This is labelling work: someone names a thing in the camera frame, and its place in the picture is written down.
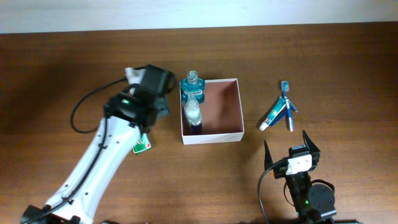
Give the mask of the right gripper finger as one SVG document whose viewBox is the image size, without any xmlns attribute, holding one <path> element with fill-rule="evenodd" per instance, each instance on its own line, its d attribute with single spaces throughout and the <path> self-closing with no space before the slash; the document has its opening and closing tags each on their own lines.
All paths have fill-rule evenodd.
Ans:
<svg viewBox="0 0 398 224">
<path fill-rule="evenodd" d="M 315 143 L 309 138 L 308 134 L 306 133 L 305 130 L 302 131 L 303 134 L 303 140 L 304 143 L 306 145 L 306 147 L 308 148 L 308 150 L 311 153 L 318 153 L 319 152 L 319 148 L 315 145 Z"/>
<path fill-rule="evenodd" d="M 269 150 L 269 146 L 267 144 L 267 141 L 264 140 L 264 149 L 265 149 L 265 154 L 264 154 L 264 170 L 269 169 L 270 167 L 272 167 L 273 160 L 272 160 L 272 156 L 271 156 L 271 152 Z"/>
</svg>

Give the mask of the blue mouthwash bottle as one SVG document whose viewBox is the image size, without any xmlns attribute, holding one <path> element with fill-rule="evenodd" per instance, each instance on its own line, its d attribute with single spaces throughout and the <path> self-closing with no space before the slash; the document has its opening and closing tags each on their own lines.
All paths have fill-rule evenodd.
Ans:
<svg viewBox="0 0 398 224">
<path fill-rule="evenodd" d="M 192 92 L 199 104 L 205 101 L 205 81 L 198 77 L 196 71 L 189 71 L 187 78 L 180 82 L 181 102 L 186 103 L 188 100 L 188 93 Z"/>
</svg>

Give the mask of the dark blue toothbrush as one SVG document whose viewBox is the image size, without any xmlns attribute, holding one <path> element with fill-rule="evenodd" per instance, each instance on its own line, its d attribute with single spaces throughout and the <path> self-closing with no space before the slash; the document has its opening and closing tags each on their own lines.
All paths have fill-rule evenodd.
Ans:
<svg viewBox="0 0 398 224">
<path fill-rule="evenodd" d="M 297 107 L 291 102 L 289 101 L 289 109 L 283 109 L 276 117 L 275 119 L 271 122 L 270 126 L 275 125 L 276 123 L 278 123 L 284 116 L 288 116 L 289 113 L 288 111 L 295 111 L 298 112 L 299 110 L 297 109 Z"/>
</svg>

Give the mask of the clear pump soap bottle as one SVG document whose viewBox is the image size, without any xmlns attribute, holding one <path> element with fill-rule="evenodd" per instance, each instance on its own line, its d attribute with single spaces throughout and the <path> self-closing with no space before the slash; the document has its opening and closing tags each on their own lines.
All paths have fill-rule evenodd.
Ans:
<svg viewBox="0 0 398 224">
<path fill-rule="evenodd" d="M 200 111 L 200 105 L 192 92 L 188 93 L 187 102 L 184 106 L 185 116 L 193 135 L 199 135 L 202 132 L 203 117 Z"/>
</svg>

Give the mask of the toothpaste tube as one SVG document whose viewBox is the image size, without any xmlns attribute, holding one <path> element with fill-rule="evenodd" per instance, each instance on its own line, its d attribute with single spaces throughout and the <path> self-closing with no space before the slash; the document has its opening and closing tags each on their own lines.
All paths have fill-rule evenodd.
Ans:
<svg viewBox="0 0 398 224">
<path fill-rule="evenodd" d="M 279 97 L 274 107 L 271 109 L 270 113 L 267 115 L 266 119 L 261 123 L 259 129 L 264 131 L 268 128 L 275 117 L 286 108 L 285 100 L 283 97 Z"/>
</svg>

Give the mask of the green soap bar pack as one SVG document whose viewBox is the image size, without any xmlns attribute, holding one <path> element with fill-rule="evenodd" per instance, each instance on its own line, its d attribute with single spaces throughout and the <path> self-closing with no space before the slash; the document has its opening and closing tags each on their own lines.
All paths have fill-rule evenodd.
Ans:
<svg viewBox="0 0 398 224">
<path fill-rule="evenodd" d="M 142 134 L 140 140 L 138 140 L 137 144 L 133 147 L 134 154 L 143 153 L 152 148 L 152 145 L 149 141 L 149 138 L 146 133 Z"/>
</svg>

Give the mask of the light blue toothbrush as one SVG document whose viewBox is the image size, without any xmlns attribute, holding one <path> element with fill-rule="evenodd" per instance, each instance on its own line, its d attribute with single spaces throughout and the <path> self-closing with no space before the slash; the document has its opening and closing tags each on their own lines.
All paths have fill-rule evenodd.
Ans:
<svg viewBox="0 0 398 224">
<path fill-rule="evenodd" d="M 288 115 L 288 119 L 289 119 L 289 130 L 292 132 L 294 130 L 294 124 L 293 124 L 292 112 L 291 112 L 291 108 L 290 108 L 290 100 L 287 98 L 287 92 L 289 91 L 288 81 L 281 81 L 281 90 L 282 90 L 282 95 L 284 97 L 286 108 L 287 108 L 287 115 Z"/>
</svg>

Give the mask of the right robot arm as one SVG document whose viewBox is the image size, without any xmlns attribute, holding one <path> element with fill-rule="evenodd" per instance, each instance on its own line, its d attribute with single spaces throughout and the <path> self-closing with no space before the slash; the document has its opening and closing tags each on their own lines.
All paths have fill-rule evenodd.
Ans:
<svg viewBox="0 0 398 224">
<path fill-rule="evenodd" d="M 320 149 L 303 131 L 303 144 L 289 148 L 289 155 L 277 162 L 272 161 L 267 144 L 264 145 L 264 172 L 259 178 L 257 196 L 261 196 L 261 184 L 265 175 L 273 171 L 274 178 L 285 179 L 284 188 L 292 198 L 299 223 L 334 223 L 335 186 L 325 180 L 311 179 L 320 161 Z"/>
</svg>

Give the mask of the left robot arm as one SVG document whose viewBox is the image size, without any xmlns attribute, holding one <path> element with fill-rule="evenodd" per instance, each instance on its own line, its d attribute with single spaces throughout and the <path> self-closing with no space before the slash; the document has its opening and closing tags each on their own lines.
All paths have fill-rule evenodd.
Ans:
<svg viewBox="0 0 398 224">
<path fill-rule="evenodd" d="M 155 65 L 125 69 L 128 85 L 103 106 L 95 136 L 63 185 L 44 207 L 29 205 L 21 223 L 92 223 L 99 202 L 125 157 L 161 116 L 176 76 Z"/>
</svg>

